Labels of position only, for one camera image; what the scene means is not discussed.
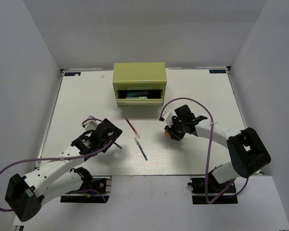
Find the blue highlighter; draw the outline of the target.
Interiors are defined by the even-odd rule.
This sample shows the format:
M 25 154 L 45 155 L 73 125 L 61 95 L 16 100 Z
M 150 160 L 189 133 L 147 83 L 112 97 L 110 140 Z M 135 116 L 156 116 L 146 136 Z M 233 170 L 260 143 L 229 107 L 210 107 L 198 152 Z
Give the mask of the blue highlighter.
M 128 97 L 140 97 L 140 96 L 146 96 L 146 95 L 148 95 L 148 91 L 146 91 L 146 90 L 133 91 L 133 92 L 127 93 Z

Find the green highlighter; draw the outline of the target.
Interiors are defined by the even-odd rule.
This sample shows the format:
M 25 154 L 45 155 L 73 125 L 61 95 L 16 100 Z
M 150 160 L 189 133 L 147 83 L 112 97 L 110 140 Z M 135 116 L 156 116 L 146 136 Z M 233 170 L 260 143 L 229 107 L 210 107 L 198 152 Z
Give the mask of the green highlighter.
M 147 96 L 127 96 L 125 99 L 145 100 L 145 99 L 147 99 Z

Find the green chest drawer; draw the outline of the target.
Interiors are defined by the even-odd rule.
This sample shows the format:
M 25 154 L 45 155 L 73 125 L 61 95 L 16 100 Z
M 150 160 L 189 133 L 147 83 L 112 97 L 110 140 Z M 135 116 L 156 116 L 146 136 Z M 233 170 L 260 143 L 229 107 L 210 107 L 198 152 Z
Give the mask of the green chest drawer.
M 147 99 L 125 99 L 128 92 L 141 91 L 141 90 L 117 90 L 116 103 L 118 106 L 132 105 L 132 106 L 145 106 L 145 105 L 163 105 L 163 90 L 146 90 L 148 91 Z

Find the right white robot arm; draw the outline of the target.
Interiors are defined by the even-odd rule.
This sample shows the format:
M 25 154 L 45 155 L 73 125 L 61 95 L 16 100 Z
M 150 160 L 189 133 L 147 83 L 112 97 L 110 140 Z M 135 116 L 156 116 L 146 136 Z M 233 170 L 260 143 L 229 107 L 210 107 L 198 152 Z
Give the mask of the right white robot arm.
M 165 131 L 172 140 L 181 141 L 185 134 L 212 139 L 228 149 L 230 161 L 208 172 L 208 190 L 219 192 L 225 183 L 238 177 L 247 179 L 271 162 L 271 156 L 253 128 L 239 130 L 213 124 L 207 117 L 196 117 L 187 105 L 175 109 L 175 115 L 163 112 Z

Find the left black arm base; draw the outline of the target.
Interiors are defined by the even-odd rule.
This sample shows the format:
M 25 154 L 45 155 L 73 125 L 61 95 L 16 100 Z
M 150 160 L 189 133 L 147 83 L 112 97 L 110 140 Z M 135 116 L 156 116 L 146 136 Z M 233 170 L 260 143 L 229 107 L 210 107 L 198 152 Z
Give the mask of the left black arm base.
M 83 204 L 105 204 L 111 192 L 111 176 L 93 176 L 83 167 L 72 168 L 69 173 L 77 174 L 80 177 L 80 186 L 63 194 L 61 203 L 83 203 Z

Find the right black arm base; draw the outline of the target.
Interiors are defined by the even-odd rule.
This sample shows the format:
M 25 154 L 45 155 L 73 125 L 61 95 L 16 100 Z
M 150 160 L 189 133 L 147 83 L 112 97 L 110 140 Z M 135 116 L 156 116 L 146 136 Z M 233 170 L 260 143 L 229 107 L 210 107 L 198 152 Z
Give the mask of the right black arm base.
M 219 184 L 213 177 L 213 170 L 208 173 L 208 199 L 211 201 L 217 196 L 229 183 Z M 190 181 L 187 183 L 187 186 L 191 189 L 192 193 L 192 203 L 194 205 L 206 205 L 205 199 L 205 176 L 191 176 Z M 231 185 L 227 190 L 213 202 L 216 205 L 230 205 L 238 204 L 238 199 L 236 194 L 236 186 L 234 180 L 232 180 Z

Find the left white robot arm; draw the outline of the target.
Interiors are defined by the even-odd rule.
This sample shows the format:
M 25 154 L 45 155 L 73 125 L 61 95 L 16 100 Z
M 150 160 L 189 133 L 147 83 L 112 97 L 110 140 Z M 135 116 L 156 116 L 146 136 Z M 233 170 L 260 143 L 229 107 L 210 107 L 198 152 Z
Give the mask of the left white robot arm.
M 63 194 L 93 191 L 92 174 L 81 166 L 89 158 L 106 152 L 122 134 L 108 119 L 87 129 L 63 151 L 58 160 L 50 159 L 40 168 L 8 183 L 5 201 L 21 222 L 32 219 L 49 201 Z

